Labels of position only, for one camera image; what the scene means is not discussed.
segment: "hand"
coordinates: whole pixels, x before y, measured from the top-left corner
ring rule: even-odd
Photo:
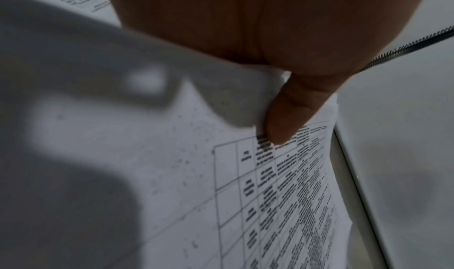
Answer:
[[[402,30],[421,0],[112,0],[122,23],[240,63],[292,72],[266,133],[290,139]]]

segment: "finger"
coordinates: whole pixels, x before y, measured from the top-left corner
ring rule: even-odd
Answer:
[[[288,141],[337,90],[349,75],[305,77],[292,74],[271,103],[265,120],[268,139]]]

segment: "human hand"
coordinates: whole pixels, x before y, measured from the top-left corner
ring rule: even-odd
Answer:
[[[223,59],[292,72],[265,129],[291,138],[403,29],[421,0],[112,0],[124,26]]]

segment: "spiral binding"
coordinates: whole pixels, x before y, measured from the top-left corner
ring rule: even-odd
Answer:
[[[454,26],[450,26],[429,36],[426,36],[424,38],[418,39],[416,41],[408,43],[404,46],[401,46],[389,52],[378,55],[372,61],[370,61],[361,71],[367,70],[368,68],[371,68],[373,66],[383,64],[397,57],[428,47],[442,40],[451,38],[452,36],[454,36]]]

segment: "table grid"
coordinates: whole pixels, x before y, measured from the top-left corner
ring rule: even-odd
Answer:
[[[308,124],[281,146],[273,146],[264,136],[256,136],[215,147],[222,269],[280,268],[279,263],[285,257],[283,253],[296,234],[301,237],[293,251],[300,253],[305,248],[309,253],[321,254],[318,251],[311,252],[311,244],[308,247],[309,241],[305,239],[310,238],[311,243],[315,242],[320,247],[320,240],[314,241],[312,231],[307,233],[308,228],[314,230],[315,214],[320,208],[323,210],[318,220],[322,222],[315,230],[320,231],[325,221],[321,237],[318,237],[322,241],[321,246],[329,236],[332,219],[334,224],[337,220],[334,208],[328,212],[331,194],[323,163],[320,164],[327,123]],[[306,196],[309,191],[312,191],[311,195]],[[319,195],[313,221],[298,230],[297,227],[308,220],[305,212],[311,210],[314,205],[312,201]],[[326,196],[329,196],[327,205],[322,207]],[[285,239],[283,237],[288,229],[290,233]],[[293,251],[290,265],[287,266],[289,268],[293,268],[297,261]],[[324,268],[328,257],[323,257],[323,262],[320,261],[323,266],[319,268]]]

